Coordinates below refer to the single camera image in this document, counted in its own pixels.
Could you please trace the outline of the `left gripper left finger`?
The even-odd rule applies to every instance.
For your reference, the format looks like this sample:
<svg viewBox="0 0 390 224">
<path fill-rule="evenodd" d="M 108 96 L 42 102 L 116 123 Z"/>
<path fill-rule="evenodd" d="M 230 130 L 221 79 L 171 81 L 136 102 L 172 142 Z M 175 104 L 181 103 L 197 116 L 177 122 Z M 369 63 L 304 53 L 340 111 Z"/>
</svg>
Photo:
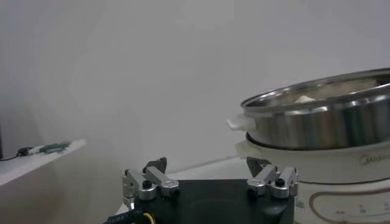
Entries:
<svg viewBox="0 0 390 224">
<path fill-rule="evenodd" d="M 167 165 L 167 158 L 161 157 L 149 161 L 141 171 L 126 169 L 122 175 L 123 204 L 133 209 L 136 199 L 152 201 L 158 193 L 162 197 L 176 199 L 180 195 L 180 184 L 165 174 Z"/>
</svg>

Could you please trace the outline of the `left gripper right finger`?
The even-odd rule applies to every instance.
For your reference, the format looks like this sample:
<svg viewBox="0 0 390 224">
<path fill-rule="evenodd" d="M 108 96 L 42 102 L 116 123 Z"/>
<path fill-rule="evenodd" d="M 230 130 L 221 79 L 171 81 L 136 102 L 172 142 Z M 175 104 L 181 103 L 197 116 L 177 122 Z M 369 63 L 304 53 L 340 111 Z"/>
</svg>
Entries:
<svg viewBox="0 0 390 224">
<path fill-rule="evenodd" d="M 295 167 L 280 170 L 270 161 L 254 157 L 247 157 L 246 163 L 252 175 L 246 182 L 249 197 L 258 198 L 266 193 L 277 199 L 297 197 L 299 173 Z"/>
</svg>

